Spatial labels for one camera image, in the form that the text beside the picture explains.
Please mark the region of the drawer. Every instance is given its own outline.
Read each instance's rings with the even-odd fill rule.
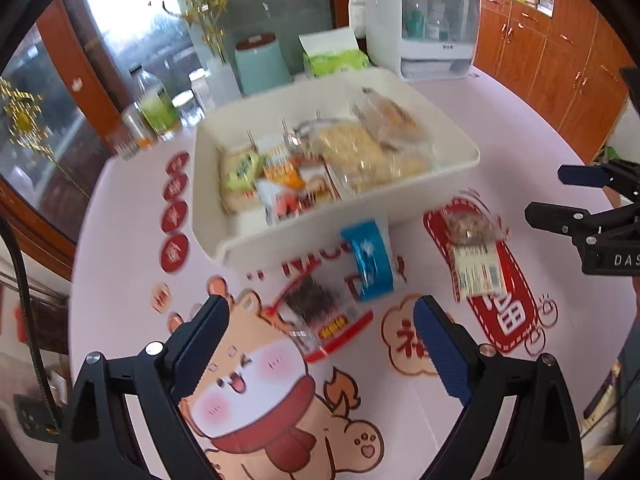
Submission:
[[[493,12],[498,12],[499,14],[503,14],[504,16],[508,16],[511,11],[511,3],[513,0],[480,0],[482,2],[482,6],[492,10]]]
[[[546,34],[549,28],[549,22],[551,21],[551,18],[546,14],[543,14],[533,7],[516,2],[515,0],[511,2],[510,17],[542,34]]]

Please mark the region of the metal bolt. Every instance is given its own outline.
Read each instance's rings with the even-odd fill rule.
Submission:
[[[498,353],[498,351],[495,349],[493,345],[489,345],[488,343],[485,343],[483,345],[480,345],[480,353],[484,357],[493,357]]]
[[[163,349],[164,345],[161,342],[153,341],[146,346],[145,352],[149,355],[158,355]]]
[[[95,365],[100,360],[100,352],[91,352],[84,360],[88,365]]]
[[[555,366],[556,358],[551,354],[542,354],[542,362],[547,366]]]

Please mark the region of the bottle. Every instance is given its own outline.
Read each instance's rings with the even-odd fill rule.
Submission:
[[[449,41],[449,22],[444,11],[444,2],[435,2],[431,8],[431,13],[427,19],[427,38],[437,41]]]
[[[180,115],[160,80],[137,65],[129,72],[136,82],[136,103],[154,133],[163,138],[180,123]]]

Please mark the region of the transparent cabinet door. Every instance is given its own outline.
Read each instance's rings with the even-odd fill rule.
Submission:
[[[15,142],[10,133],[15,122],[10,96],[5,93],[0,97],[0,175],[33,210],[75,243],[110,152],[60,79],[36,26],[1,76],[12,90],[42,98],[38,122],[48,133],[44,142],[53,153],[47,157]]]

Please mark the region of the white plastic bin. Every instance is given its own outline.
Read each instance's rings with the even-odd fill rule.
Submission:
[[[219,149],[281,135],[302,121],[347,117],[353,89],[370,87],[404,107],[433,143],[433,165],[421,176],[361,193],[275,226],[263,209],[228,216],[220,200]],[[387,216],[396,224],[438,208],[463,189],[467,170],[480,160],[478,147],[442,111],[398,76],[377,68],[298,82],[219,108],[200,123],[193,182],[193,232],[211,258],[253,272],[340,243],[340,230]]]

